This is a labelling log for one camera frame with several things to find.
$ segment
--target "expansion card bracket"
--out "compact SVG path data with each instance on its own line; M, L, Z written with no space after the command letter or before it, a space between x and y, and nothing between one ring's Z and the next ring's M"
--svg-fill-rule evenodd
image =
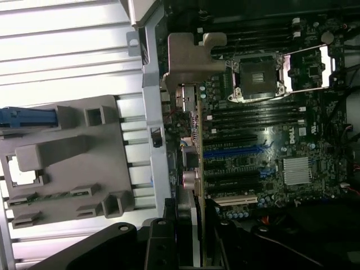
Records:
M194 45L191 33L172 33L168 37L169 72L164 74L163 82L171 93L179 84L200 83L215 73L224 72L225 60L215 60L211 50L215 46L225 46L224 33L207 33L204 45Z

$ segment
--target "screw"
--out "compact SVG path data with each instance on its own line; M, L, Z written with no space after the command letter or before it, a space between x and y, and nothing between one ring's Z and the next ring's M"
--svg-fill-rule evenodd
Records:
M268 229L267 227L264 227L264 226L260 226L260 227L258 228L258 230L259 230L260 232L268 232L268 231L269 231L269 229Z
M121 230L121 231L127 231L128 229L129 229L128 226L122 226L122 227L120 227L120 230Z

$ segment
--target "blue connector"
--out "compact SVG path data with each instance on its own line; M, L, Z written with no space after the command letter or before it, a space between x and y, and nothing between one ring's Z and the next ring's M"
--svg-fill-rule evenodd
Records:
M238 156L238 155L250 155L258 154L265 152L266 149L271 148L270 145L254 145L249 147L235 148L235 149L225 149L225 150L211 150L204 152L204 159L210 158L223 158L227 156Z
M260 178L267 178L271 174L275 173L275 168L260 169Z
M55 110L25 109L6 107L0 109L0 127L2 128L31 128L57 127Z

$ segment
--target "black cable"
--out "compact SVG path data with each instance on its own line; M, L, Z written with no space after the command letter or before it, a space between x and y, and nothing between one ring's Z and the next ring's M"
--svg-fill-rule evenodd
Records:
M351 79L350 79L350 81L349 81L349 86L350 86L350 87L353 85L353 82L354 82L354 80L355 80L356 74L358 74L359 70L360 70L360 69L355 70L354 73L353 73L353 75L351 76Z
M357 69L360 69L360 64L357 65L353 65L353 66L349 66L349 67L345 67L343 69L340 70L341 73L349 73L351 71L355 71Z
M358 86L353 86L353 87L349 87L345 90L345 93L339 98L339 101L337 102L337 104L335 105L334 109L332 110L331 114L328 117L328 123L326 124L326 126L329 126L329 123L331 122L331 119L334 118L335 114L337 113L337 111L340 109L340 106L343 104L344 101L347 100L347 98L354 92L360 90L360 85Z
M346 143L347 145L352 143L352 142L357 142L360 139L360 132L355 134L353 137L351 137L350 139L348 139L348 142Z
M345 50L359 51L360 45L344 45Z
M349 31L347 31L344 34L344 40L348 41L350 39L353 39L354 37L360 35L360 27L351 28Z
M310 262L312 262L312 263L314 263L314 264L317 264L318 266L323 267L323 265L322 265L320 262L318 262L318 261L310 258L309 256L306 256L305 254L303 254L303 253L301 253L301 252L299 252L299 251L297 251L297 250L295 250L295 249L293 249L293 248L291 248L291 247L289 247L289 246L287 246L287 245L285 245L285 244L283 244L283 243L281 243L281 242L279 242L279 241L276 241L276 240L274 240L274 239L271 239L271 238L268 238L268 237L259 235L259 234L257 234L257 233L255 233L255 235L258 236L258 237L260 237L260 238L262 238L262 239L265 239L265 240L267 240L267 241L270 241L270 242L273 242L273 243L275 243L275 244L278 244L278 245L282 246L283 248L285 248L285 249L287 249L287 250L290 250L290 251L292 251L293 253L298 254L299 256L303 257L304 259L309 260Z

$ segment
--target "electronic component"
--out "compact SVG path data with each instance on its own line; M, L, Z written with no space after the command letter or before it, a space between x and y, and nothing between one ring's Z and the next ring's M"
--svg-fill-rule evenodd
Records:
M275 97L276 61L273 57L246 58L240 61L240 89L245 100Z
M214 201L220 206L256 204L258 202L258 197L254 195L241 195L234 197L216 198Z
M283 177L286 185L311 183L311 162L308 157L283 160Z

